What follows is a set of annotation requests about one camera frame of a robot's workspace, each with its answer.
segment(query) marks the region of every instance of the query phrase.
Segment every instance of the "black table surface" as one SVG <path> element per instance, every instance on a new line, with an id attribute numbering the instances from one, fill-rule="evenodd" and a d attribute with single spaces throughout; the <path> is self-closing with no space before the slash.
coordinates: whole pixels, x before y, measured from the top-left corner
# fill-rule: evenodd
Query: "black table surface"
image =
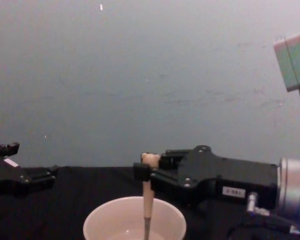
<path id="1" fill-rule="evenodd" d="M 142 184 L 131 167 L 61 167 L 53 188 L 25 198 L 0 196 L 0 240 L 84 240 L 86 217 L 98 206 L 117 198 L 141 196 Z M 185 240 L 226 240 L 229 228 L 241 222 L 245 207 L 209 201 L 195 209 L 181 207 L 163 193 L 184 215 Z M 234 240 L 290 240 L 275 232 L 240 230 Z"/>

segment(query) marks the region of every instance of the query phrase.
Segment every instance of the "white cup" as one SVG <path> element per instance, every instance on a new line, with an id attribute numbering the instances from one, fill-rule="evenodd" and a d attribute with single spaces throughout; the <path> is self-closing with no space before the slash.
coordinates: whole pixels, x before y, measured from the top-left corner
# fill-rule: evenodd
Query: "white cup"
<path id="1" fill-rule="evenodd" d="M 83 225 L 85 240 L 143 240 L 144 198 L 115 199 L 97 207 Z M 154 199 L 149 240 L 183 240 L 187 224 L 173 205 Z"/>

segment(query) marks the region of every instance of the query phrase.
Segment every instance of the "blue-gray wall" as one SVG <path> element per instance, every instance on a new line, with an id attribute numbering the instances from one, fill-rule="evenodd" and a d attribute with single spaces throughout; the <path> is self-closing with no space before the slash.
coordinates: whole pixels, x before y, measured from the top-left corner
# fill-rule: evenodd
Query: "blue-gray wall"
<path id="1" fill-rule="evenodd" d="M 300 158 L 273 50 L 299 33 L 300 0 L 0 0 L 0 142 L 27 167 Z"/>

